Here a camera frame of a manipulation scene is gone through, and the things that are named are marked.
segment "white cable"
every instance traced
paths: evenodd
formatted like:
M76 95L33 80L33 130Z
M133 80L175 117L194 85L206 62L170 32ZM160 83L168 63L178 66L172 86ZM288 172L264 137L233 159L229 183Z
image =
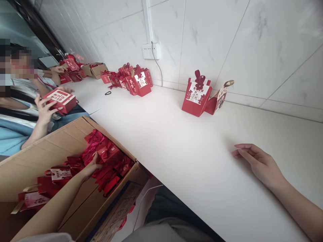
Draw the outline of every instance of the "white cable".
M137 214L137 218L136 218L136 221L135 221L134 229L132 230L132 232L134 232L134 231L135 231L136 223L137 223L137 220L138 220L138 217L139 217L139 212L140 212L141 202L142 202L142 200L144 199L144 197L146 196L147 192L148 192L149 190L151 190L151 189L154 189L154 188L157 188L157 187L162 187L162 186L163 186L163 185L159 185L159 186L155 186L155 187L149 188L149 189L146 191L145 195L144 195L144 196L142 197L142 199L140 200L140 203L139 203L139 209L138 209L138 214Z
M157 63L157 61L155 59L155 55L154 55L154 51L153 51L153 46L154 46L154 43L151 42L151 52L152 52L152 56L154 57L154 60L155 60L155 62L157 64L157 66L159 67L160 73L162 75L162 80L161 80L162 81L162 84L161 84L161 87L163 87L163 73L162 73L162 70L161 70L160 66L158 65L158 63Z

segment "wall socket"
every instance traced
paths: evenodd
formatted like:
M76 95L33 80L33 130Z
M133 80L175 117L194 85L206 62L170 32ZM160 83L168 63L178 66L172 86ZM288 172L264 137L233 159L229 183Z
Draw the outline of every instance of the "wall socket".
M160 59L162 55L162 51L159 43L153 43L152 51L154 52L155 59ZM154 59L154 56L152 55L152 51L151 51L151 44L142 45L142 53L144 55L144 59Z

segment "forearm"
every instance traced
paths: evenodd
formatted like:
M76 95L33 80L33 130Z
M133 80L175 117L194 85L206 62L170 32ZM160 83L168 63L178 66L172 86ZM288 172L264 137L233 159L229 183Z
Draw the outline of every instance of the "forearm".
M45 137L48 133L48 124L37 122L31 136L29 139L21 146L21 149L26 148L27 146L31 145L32 143L36 142L37 140Z
M323 210L287 181L271 191L313 242L323 241Z
M43 83L41 83L38 79L32 79L31 81L37 87L38 92L41 97L44 97L47 93L49 93L51 91Z
M57 232L64 216L76 197L84 176L75 175L28 223L16 234L11 242L25 237Z
M60 86L61 85L61 79L60 79L60 76L57 72L54 72L52 71L51 72L52 76L51 76L51 79L53 80L53 82L56 84L56 86Z

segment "human hand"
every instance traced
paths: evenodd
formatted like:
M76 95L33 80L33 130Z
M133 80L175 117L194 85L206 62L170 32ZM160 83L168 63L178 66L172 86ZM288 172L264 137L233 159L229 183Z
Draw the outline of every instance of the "human hand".
M59 86L57 89L60 89L62 91L68 92L68 93L75 92L73 89L70 89L70 88L65 87L65 86Z
M51 68L51 71L60 74L60 73L63 73L64 71L67 71L67 68L65 68L63 66L55 66L55 67Z
M256 177L269 189L281 186L286 181L271 155L253 144L238 144L232 152L236 159L245 158Z
M79 174L84 178L84 180L89 179L89 177L97 170L102 167L101 164L97 164L99 161L99 155L97 152L95 152L93 160L85 167L83 168Z
M46 104L46 102L48 102L49 100L50 98L44 98L40 100L39 94L37 94L35 98L35 103L38 108L38 116L39 116L37 121L38 124L48 125L53 114L56 113L58 110L63 109L63 107L60 107L58 109L50 110L50 108L54 106L57 102L55 101L55 102Z

